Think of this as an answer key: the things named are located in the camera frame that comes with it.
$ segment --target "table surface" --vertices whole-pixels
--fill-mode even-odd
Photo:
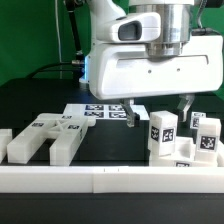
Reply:
[[[78,89],[72,80],[48,79],[11,80],[0,87],[0,102],[0,128],[12,128],[14,136],[40,113],[63,113],[67,103],[119,103],[117,100],[99,101],[88,91]],[[145,105],[148,112],[172,112],[178,103],[178,96],[136,99],[136,104]],[[191,110],[219,118],[224,126],[224,101],[213,93],[197,94]],[[127,128],[125,121],[101,121],[97,125],[98,129],[96,127],[90,131],[88,141],[97,145],[101,139],[105,144],[101,148],[115,147],[118,152],[108,150],[103,153],[99,149],[94,153],[96,157],[91,159],[94,155],[89,154],[88,145],[84,144],[79,150],[83,153],[78,153],[72,165],[80,165],[80,160],[90,165],[135,166],[147,163],[147,122],[141,122],[141,127],[137,129]],[[103,138],[96,133],[97,130],[101,130],[100,134],[104,133]],[[109,144],[109,130],[114,133],[112,145]],[[188,122],[178,125],[178,134],[192,136]],[[136,152],[136,145],[141,145],[142,149]],[[125,157],[126,152],[119,153],[121,147],[133,148],[132,153]],[[41,155],[34,156],[31,165],[36,165],[37,158],[41,158],[41,164],[48,163],[48,153],[44,147]],[[224,220],[224,194],[0,194],[0,208],[2,223],[215,224]]]

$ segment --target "green background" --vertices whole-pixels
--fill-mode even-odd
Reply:
[[[114,0],[126,11],[128,0]],[[63,0],[58,0],[62,40],[62,59],[74,59],[68,15]],[[90,16],[87,6],[76,10],[78,30],[84,53],[90,50]],[[224,7],[206,9],[203,25],[224,34]],[[55,22],[55,0],[0,1],[0,85],[13,78],[25,77],[43,65],[59,61]],[[59,74],[40,74],[38,77],[59,78]],[[217,92],[224,98],[224,89]]]

